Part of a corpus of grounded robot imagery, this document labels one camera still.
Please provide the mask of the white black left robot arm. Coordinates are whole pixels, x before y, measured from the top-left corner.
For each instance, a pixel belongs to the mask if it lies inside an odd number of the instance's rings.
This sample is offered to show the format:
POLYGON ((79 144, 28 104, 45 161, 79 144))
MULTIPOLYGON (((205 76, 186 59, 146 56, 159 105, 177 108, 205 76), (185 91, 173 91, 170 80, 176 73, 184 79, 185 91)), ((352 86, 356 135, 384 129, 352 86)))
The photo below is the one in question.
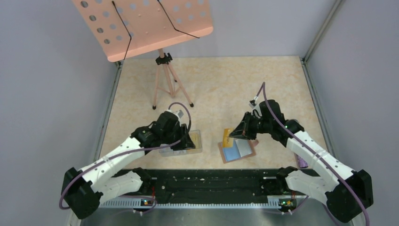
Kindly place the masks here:
POLYGON ((189 136, 190 126, 180 123, 180 116, 171 110, 160 114, 148 126, 137 128, 118 147, 101 159, 81 169, 74 167, 64 174, 59 208, 71 209, 78 219, 92 215, 100 204, 126 193, 146 194, 150 177, 143 169, 134 169, 116 177, 121 169, 152 150, 174 151, 194 149, 189 136))

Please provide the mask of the pink music stand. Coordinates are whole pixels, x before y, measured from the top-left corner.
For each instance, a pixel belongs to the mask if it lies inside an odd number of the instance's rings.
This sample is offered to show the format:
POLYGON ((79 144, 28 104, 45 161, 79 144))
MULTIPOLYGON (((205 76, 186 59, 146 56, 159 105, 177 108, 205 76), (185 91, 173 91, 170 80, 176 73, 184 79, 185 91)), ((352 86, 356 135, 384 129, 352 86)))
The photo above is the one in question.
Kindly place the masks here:
POLYGON ((172 97, 184 86, 164 48, 213 31, 207 0, 75 0, 73 4, 108 61, 158 51, 156 63, 165 73, 166 93, 172 97))

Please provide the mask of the purple glitter microphone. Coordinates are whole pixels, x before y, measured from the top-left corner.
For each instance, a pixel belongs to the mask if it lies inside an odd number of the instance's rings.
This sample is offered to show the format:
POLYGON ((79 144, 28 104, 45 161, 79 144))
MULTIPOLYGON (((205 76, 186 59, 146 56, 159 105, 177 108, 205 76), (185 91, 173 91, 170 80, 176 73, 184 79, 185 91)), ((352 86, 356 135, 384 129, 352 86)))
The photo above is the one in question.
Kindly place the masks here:
POLYGON ((299 169, 306 169, 309 167, 308 163, 297 154, 295 154, 295 160, 299 169))

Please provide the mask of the yellow credit card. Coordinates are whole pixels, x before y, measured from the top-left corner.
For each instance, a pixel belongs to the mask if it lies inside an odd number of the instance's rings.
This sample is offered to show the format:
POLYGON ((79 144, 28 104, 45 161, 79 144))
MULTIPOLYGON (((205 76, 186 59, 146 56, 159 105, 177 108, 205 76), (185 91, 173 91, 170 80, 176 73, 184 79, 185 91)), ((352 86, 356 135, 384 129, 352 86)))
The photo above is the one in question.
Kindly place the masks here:
POLYGON ((225 128, 223 131, 222 148, 231 148, 234 145, 234 139, 230 137, 233 128, 225 128))

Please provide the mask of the clear plastic card box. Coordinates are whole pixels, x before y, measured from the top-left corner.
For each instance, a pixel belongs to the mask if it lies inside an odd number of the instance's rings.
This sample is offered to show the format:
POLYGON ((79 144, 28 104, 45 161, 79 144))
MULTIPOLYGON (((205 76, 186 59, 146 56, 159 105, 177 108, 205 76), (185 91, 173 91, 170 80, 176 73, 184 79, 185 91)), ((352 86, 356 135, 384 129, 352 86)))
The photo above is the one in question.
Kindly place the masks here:
POLYGON ((158 150, 163 157, 197 154, 202 152, 202 141, 200 130, 192 130, 189 135, 179 144, 158 150))

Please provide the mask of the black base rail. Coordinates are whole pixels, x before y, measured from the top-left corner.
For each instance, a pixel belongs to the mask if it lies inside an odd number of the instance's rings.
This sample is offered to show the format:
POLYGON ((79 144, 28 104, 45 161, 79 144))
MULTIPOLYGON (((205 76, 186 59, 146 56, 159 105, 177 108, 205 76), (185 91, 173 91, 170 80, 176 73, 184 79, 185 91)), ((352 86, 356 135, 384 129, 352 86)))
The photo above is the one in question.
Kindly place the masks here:
POLYGON ((131 196, 159 204, 258 204, 272 196, 294 197, 277 181, 276 169, 141 169, 143 187, 131 196))

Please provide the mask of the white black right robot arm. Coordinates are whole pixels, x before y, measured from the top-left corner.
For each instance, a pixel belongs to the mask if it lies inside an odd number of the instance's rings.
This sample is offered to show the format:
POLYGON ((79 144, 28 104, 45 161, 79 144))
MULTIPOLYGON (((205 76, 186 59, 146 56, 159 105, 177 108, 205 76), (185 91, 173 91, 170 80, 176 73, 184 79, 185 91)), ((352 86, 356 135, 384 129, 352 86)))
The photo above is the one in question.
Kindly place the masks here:
POLYGON ((301 157, 318 176, 310 176, 294 167, 281 168, 276 188, 282 194, 303 193, 322 203, 337 220, 348 223, 363 214, 370 225, 367 208, 373 205, 372 178, 365 170, 356 171, 322 148, 296 120, 286 120, 275 100, 250 102, 246 112, 229 137, 255 140, 258 134, 272 139, 301 157))

